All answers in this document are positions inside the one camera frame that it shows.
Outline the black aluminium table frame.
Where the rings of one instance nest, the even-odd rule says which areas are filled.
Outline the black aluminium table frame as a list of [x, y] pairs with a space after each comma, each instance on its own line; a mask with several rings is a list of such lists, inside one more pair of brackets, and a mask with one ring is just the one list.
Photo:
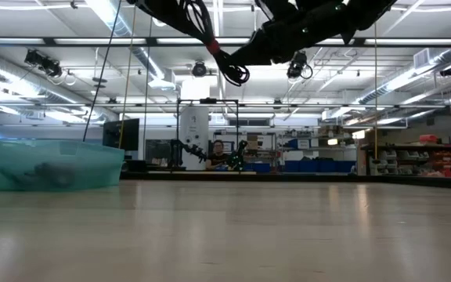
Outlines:
[[271, 183], [386, 183], [451, 189], [451, 178], [366, 175], [271, 175], [246, 172], [122, 172], [120, 180], [271, 182]]

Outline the translucent green plastic bin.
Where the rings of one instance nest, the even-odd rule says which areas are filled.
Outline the translucent green plastic bin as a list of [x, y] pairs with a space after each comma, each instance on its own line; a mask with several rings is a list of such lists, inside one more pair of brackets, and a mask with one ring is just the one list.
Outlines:
[[74, 140], [0, 139], [0, 191], [88, 190], [119, 183], [124, 151]]

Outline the person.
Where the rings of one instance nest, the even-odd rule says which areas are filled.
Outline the person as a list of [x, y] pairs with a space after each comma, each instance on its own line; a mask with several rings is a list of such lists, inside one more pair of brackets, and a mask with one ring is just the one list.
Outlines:
[[221, 140], [215, 140], [212, 143], [212, 152], [207, 156], [205, 168], [208, 171], [223, 171], [228, 165], [229, 155], [224, 152], [224, 143]]

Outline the black background monitor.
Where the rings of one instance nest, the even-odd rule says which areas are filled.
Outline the black background monitor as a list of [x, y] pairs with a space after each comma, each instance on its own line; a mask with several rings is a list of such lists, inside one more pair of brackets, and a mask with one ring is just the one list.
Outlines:
[[139, 148], [139, 119], [106, 122], [103, 125], [103, 145], [127, 151]]

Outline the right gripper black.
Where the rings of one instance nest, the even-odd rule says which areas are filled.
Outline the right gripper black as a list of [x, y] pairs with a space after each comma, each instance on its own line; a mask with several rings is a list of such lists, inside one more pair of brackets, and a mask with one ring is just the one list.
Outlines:
[[294, 52], [334, 36], [349, 44], [366, 19], [366, 0], [254, 0], [268, 21], [231, 54], [242, 66], [290, 60]]

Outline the white pillar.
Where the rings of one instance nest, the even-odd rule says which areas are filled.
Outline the white pillar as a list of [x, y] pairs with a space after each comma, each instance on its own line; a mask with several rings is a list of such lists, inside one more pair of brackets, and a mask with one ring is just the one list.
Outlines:
[[199, 107], [201, 99], [210, 97], [210, 85], [200, 79], [182, 83], [179, 104], [179, 139], [192, 147], [196, 145], [207, 154], [209, 144], [209, 114], [207, 107]]

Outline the black background station frame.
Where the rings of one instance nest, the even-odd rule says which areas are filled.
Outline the black background station frame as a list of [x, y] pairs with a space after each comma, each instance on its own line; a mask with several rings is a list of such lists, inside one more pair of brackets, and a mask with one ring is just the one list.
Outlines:
[[[181, 99], [177, 100], [176, 105], [176, 139], [179, 139], [179, 104], [182, 102]], [[215, 98], [206, 98], [201, 99], [199, 104], [199, 107], [207, 107], [208, 108], [208, 114], [209, 114], [209, 123], [210, 123], [210, 110], [213, 110], [214, 108], [218, 108], [219, 110], [224, 110], [227, 107], [236, 107], [236, 117], [239, 117], [239, 101], [237, 99], [215, 99]]]

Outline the black ceiling fixture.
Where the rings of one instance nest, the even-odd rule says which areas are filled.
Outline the black ceiling fixture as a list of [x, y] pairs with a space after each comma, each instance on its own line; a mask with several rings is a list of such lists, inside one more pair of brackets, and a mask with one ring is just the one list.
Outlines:
[[204, 61], [197, 60], [191, 70], [192, 76], [202, 78], [207, 75], [207, 67]]
[[63, 73], [59, 61], [53, 60], [52, 58], [41, 54], [38, 50], [29, 49], [25, 56], [24, 62], [31, 67], [38, 68], [50, 78], [58, 78]]
[[312, 76], [313, 69], [308, 65], [308, 58], [305, 51], [297, 51], [290, 61], [290, 65], [287, 69], [287, 77], [289, 79], [310, 79]]

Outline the shelf with red bins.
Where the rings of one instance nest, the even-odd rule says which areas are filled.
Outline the shelf with red bins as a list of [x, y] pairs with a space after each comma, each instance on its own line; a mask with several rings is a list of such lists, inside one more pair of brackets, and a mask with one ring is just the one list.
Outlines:
[[422, 135], [418, 143], [362, 145], [366, 175], [451, 178], [451, 141]]

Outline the blue storage bins row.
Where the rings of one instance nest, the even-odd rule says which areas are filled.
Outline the blue storage bins row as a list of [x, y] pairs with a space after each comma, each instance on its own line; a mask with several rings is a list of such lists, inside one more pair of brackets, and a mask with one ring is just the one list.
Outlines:
[[[355, 166], [354, 161], [334, 161], [334, 160], [310, 160], [310, 161], [285, 161], [280, 166], [281, 172], [303, 172], [303, 173], [349, 173]], [[244, 166], [246, 171], [258, 173], [270, 173], [270, 164], [247, 163]]]

